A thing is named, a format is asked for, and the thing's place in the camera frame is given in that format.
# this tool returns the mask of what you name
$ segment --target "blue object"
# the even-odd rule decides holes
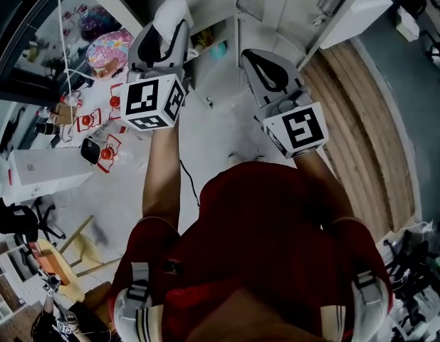
[[[209,49],[209,52],[211,53],[211,55],[214,58],[214,60],[219,60],[220,58],[222,58],[223,56],[226,55],[226,44],[225,44],[225,42],[221,42],[221,43],[215,45],[214,47]]]

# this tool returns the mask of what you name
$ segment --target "black cable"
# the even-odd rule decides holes
[[[182,160],[179,160],[179,161],[180,161],[180,165],[181,165],[182,168],[184,169],[185,173],[189,176],[190,182],[191,182],[191,184],[192,184],[193,195],[194,195],[195,199],[197,200],[197,205],[198,205],[198,209],[199,209],[199,199],[198,199],[197,192],[196,192],[196,190],[194,189],[194,183],[193,183],[192,176],[190,175],[190,173],[189,173],[189,172],[187,171],[187,169],[185,168],[184,163],[182,162]]]

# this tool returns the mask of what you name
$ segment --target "red shirt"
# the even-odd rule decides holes
[[[241,287],[319,337],[320,307],[330,305],[346,307],[344,337],[351,335],[351,284],[360,272],[372,270],[387,284],[391,308],[389,277],[366,226],[347,218],[322,230],[297,169],[246,162],[209,181],[200,200],[198,220],[181,237],[160,218],[133,229],[112,284],[111,313],[132,283],[131,262],[150,264],[165,341],[185,341]],[[178,274],[164,271],[169,260],[178,261]]]

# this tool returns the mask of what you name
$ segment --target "open cabinet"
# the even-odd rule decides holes
[[[150,22],[164,0],[96,0],[136,36]],[[194,21],[192,37],[211,27],[215,46],[226,43],[227,53],[216,60],[206,53],[186,64],[200,98],[220,100],[244,89],[240,55],[246,48],[272,51],[297,67],[319,48],[362,33],[391,0],[334,0],[327,11],[321,1],[332,0],[186,0]]]

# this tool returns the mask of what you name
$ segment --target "white floor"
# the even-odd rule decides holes
[[[180,114],[181,159],[191,173],[197,194],[202,187],[227,166],[231,152],[246,160],[264,155],[269,162],[292,165],[285,160],[253,119],[256,104],[249,91],[214,102],[207,108],[195,95],[189,95]],[[70,236],[91,214],[94,222],[83,233],[91,237],[103,255],[103,261],[125,252],[128,236],[141,217],[150,134],[122,135],[119,159],[109,175],[95,171],[79,188],[51,195],[56,204],[56,224]],[[179,232],[185,232],[197,219],[198,209],[189,178],[182,172]],[[111,281],[117,265],[84,276],[85,290],[101,281]]]

